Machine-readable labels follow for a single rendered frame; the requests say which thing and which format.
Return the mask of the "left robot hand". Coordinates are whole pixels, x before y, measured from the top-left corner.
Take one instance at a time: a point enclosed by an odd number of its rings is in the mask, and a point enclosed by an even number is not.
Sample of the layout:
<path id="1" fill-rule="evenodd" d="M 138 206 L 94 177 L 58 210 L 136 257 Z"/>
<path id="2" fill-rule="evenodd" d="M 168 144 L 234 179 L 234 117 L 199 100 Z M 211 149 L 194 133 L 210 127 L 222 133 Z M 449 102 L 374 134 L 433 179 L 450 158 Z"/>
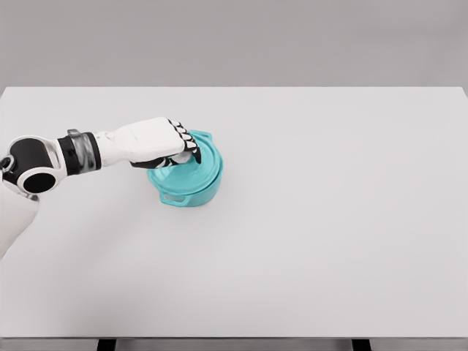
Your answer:
<path id="1" fill-rule="evenodd" d="M 158 117 L 127 126 L 127 160 L 132 166 L 157 169 L 181 165 L 194 158 L 202 162 L 202 152 L 189 131 L 178 121 Z"/>

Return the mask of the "teal pot lid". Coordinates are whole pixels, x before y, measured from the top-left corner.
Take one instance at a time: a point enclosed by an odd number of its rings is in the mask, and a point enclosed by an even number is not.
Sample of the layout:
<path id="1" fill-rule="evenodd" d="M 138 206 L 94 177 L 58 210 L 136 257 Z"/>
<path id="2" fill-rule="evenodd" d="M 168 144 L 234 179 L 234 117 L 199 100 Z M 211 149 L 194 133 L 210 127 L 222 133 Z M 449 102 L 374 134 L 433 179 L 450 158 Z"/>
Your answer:
<path id="1" fill-rule="evenodd" d="M 191 194 L 206 188 L 216 178 L 222 158 L 212 134 L 192 130 L 191 136 L 200 147 L 201 163 L 192 156 L 183 164 L 147 170 L 149 181 L 157 189 L 178 195 Z"/>

